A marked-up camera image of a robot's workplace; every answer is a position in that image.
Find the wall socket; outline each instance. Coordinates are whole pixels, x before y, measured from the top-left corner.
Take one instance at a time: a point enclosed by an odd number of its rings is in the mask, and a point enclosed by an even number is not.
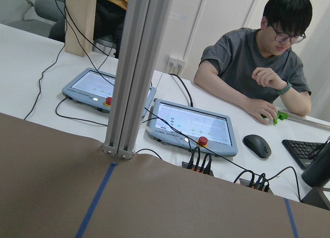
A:
[[[186,61],[184,59],[179,59],[176,57],[169,57],[169,60],[167,62],[167,65],[170,67],[171,71],[169,73],[174,73],[179,75],[182,71],[182,69],[185,67]]]

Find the man's hand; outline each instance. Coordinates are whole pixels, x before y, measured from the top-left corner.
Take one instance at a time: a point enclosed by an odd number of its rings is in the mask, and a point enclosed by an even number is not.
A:
[[[287,82],[282,80],[276,72],[271,68],[261,68],[257,67],[253,73],[252,78],[263,87],[272,87],[276,90],[284,89]]]
[[[277,108],[265,100],[249,98],[242,108],[264,125],[267,124],[267,121],[261,115],[266,116],[270,122],[273,122],[277,116]]]

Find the green watch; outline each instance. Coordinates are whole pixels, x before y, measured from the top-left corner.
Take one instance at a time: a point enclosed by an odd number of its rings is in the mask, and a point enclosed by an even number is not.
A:
[[[291,87],[292,87],[292,84],[289,83],[289,82],[287,81],[287,85],[285,86],[285,88],[284,88],[284,89],[281,89],[281,90],[276,90],[276,92],[277,92],[279,95],[283,95],[283,94],[285,94],[286,92],[288,92],[288,90],[289,90]]]

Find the vertical aluminum pole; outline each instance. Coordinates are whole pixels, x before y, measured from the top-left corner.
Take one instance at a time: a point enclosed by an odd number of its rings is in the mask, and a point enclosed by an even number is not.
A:
[[[130,159],[171,0],[129,0],[104,152]]]

